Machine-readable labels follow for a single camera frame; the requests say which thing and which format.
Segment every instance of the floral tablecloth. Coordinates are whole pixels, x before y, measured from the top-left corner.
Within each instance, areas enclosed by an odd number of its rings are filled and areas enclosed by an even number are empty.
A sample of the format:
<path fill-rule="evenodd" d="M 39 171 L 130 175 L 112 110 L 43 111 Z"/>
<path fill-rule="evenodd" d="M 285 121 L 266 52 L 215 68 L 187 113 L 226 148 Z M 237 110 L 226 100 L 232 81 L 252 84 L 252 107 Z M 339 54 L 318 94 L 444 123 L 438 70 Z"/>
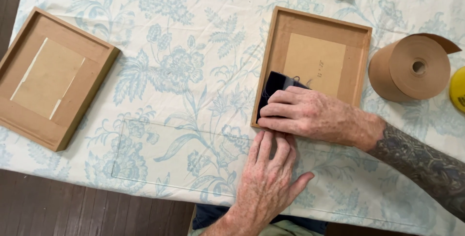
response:
<path fill-rule="evenodd" d="M 38 6 L 122 50 L 68 149 L 0 128 L 0 167 L 132 195 L 231 205 L 273 8 L 373 27 L 373 53 L 408 34 L 465 48 L 464 0 L 21 0 L 13 37 Z M 452 72 L 465 53 L 450 56 Z M 365 79 L 362 108 L 465 160 L 465 117 L 447 90 L 386 102 Z M 284 213 L 422 235 L 464 224 L 403 175 L 354 149 L 299 139 L 294 177 L 313 179 Z"/>

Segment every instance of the finger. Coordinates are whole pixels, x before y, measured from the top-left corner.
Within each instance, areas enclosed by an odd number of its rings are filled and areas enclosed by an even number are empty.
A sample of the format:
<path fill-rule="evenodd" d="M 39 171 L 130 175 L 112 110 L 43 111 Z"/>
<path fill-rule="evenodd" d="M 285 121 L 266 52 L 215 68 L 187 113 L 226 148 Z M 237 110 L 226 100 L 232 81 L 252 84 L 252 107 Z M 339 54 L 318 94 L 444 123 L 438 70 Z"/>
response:
<path fill-rule="evenodd" d="M 253 139 L 252 146 L 249 149 L 249 156 L 247 157 L 247 164 L 254 165 L 257 162 L 257 156 L 259 155 L 260 143 L 263 140 L 264 131 L 257 133 Z"/>
<path fill-rule="evenodd" d="M 268 128 L 283 133 L 296 133 L 297 121 L 277 117 L 261 117 L 258 121 L 261 127 Z"/>
<path fill-rule="evenodd" d="M 278 90 L 268 99 L 268 104 L 272 102 L 296 104 L 297 96 L 291 92 Z"/>
<path fill-rule="evenodd" d="M 292 173 L 292 169 L 294 168 L 295 158 L 297 156 L 294 135 L 286 134 L 286 141 L 288 142 L 290 146 L 290 150 L 289 150 L 289 155 L 287 156 L 286 162 L 284 163 L 284 171 Z"/>
<path fill-rule="evenodd" d="M 263 136 L 263 140 L 260 143 L 259 155 L 257 163 L 265 164 L 270 159 L 271 140 L 273 139 L 273 132 L 266 131 Z"/>
<path fill-rule="evenodd" d="M 280 168 L 282 168 L 284 166 L 284 162 L 286 162 L 287 156 L 289 155 L 291 146 L 287 142 L 282 132 L 276 132 L 275 136 L 278 148 L 276 149 L 276 153 L 274 154 L 272 162 L 275 166 L 279 166 Z"/>
<path fill-rule="evenodd" d="M 305 189 L 307 186 L 308 182 L 315 177 L 315 174 L 311 172 L 306 172 L 299 176 L 297 180 L 291 185 L 289 188 L 289 202 L 288 204 L 290 205 L 295 198 Z"/>
<path fill-rule="evenodd" d="M 260 116 L 283 116 L 295 119 L 297 118 L 297 110 L 295 105 L 274 102 L 264 106 L 260 110 Z"/>
<path fill-rule="evenodd" d="M 301 88 L 301 87 L 297 87 L 297 86 L 288 86 L 288 87 L 286 88 L 286 91 L 287 91 L 287 92 L 294 93 L 294 94 L 298 94 L 298 95 L 303 95 L 303 94 L 305 94 L 306 92 L 308 92 L 307 89 L 304 89 L 304 88 Z"/>

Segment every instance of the navy pants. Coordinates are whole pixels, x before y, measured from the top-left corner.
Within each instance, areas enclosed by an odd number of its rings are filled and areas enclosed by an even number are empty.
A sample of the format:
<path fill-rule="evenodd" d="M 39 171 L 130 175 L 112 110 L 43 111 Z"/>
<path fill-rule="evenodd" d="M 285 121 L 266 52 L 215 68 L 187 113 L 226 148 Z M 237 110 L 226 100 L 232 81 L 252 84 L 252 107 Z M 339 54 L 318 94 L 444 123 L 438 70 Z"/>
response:
<path fill-rule="evenodd" d="M 197 213 L 194 220 L 192 221 L 192 229 L 201 229 L 212 225 L 216 220 L 221 218 L 228 210 L 228 207 L 214 206 L 208 204 L 196 204 Z M 279 222 L 279 221 L 291 221 L 295 225 L 304 227 L 308 230 L 325 234 L 326 227 L 328 222 L 326 221 L 317 221 L 309 218 L 294 217 L 289 215 L 278 215 L 276 216 L 270 224 Z"/>

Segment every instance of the hand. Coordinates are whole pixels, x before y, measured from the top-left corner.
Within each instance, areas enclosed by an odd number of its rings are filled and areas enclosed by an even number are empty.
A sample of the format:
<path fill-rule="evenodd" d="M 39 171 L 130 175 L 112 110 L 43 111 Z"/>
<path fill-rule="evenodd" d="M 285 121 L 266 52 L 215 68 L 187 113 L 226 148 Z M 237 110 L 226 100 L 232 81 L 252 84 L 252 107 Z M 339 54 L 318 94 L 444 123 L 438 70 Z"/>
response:
<path fill-rule="evenodd" d="M 236 203 L 228 211 L 230 217 L 240 219 L 235 222 L 237 229 L 247 230 L 248 235 L 260 233 L 315 176 L 307 172 L 291 184 L 296 157 L 294 136 L 276 132 L 278 148 L 274 158 L 269 160 L 272 138 L 273 132 L 261 131 L 253 140 Z"/>
<path fill-rule="evenodd" d="M 336 98 L 294 86 L 275 92 L 260 115 L 261 127 L 364 151 L 376 145 L 386 124 L 380 117 Z"/>

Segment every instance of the mdf backing board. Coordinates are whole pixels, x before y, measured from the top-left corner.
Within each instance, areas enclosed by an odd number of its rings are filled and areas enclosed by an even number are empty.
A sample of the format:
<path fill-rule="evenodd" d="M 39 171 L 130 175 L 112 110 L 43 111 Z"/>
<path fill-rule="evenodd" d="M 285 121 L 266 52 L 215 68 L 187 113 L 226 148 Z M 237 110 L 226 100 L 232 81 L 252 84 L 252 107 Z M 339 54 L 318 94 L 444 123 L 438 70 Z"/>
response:
<path fill-rule="evenodd" d="M 359 106 L 371 27 L 275 7 L 261 69 L 251 126 L 271 71 L 299 77 L 302 84 Z"/>
<path fill-rule="evenodd" d="M 119 49 L 34 8 L 0 62 L 0 125 L 67 147 Z"/>

